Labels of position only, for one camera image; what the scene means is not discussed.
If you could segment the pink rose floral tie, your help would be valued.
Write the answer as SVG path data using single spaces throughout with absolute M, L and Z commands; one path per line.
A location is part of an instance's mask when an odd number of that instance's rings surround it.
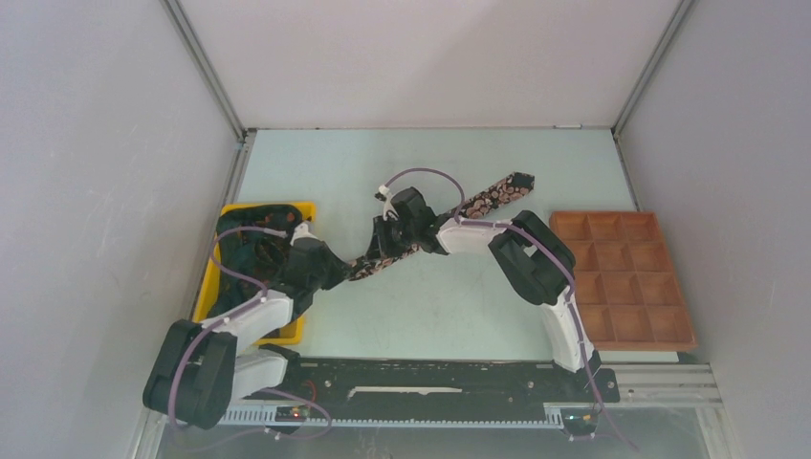
M 505 178 L 471 197 L 464 197 L 459 205 L 448 211 L 440 214 L 435 213 L 439 219 L 439 222 L 436 224 L 437 229 L 448 221 L 455 223 L 460 219 L 479 220 L 499 208 L 522 199 L 532 192 L 534 187 L 534 175 L 523 172 L 512 172 Z M 390 200 L 394 195 L 395 194 L 390 193 L 388 185 L 381 186 L 375 198 L 384 203 L 384 212 L 378 216 L 382 216 L 384 219 L 396 219 L 390 205 Z M 357 281 L 370 277 L 419 251 L 420 250 L 411 249 L 408 250 L 404 256 L 383 259 L 368 258 L 366 251 L 365 254 L 349 262 L 351 274 L 348 280 Z

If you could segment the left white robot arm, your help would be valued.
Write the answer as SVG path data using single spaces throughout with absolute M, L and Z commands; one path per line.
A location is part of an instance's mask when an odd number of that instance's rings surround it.
M 231 310 L 201 323 L 175 321 L 167 330 L 142 392 L 142 404 L 174 422 L 214 427 L 229 406 L 265 388 L 291 398 L 302 386 L 300 355 L 257 346 L 295 321 L 350 274 L 349 265 L 315 237 L 293 242 L 276 277 Z

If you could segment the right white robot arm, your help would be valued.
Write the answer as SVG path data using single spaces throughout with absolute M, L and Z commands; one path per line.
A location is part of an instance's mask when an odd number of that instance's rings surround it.
M 495 222 L 439 217 L 428 225 L 393 213 L 374 219 L 373 254 L 395 257 L 412 247 L 442 255 L 492 256 L 518 296 L 540 308 L 553 362 L 561 367 L 559 393 L 579 400 L 593 389 L 595 378 L 587 366 L 594 346 L 577 309 L 575 256 L 536 214 L 523 210 Z

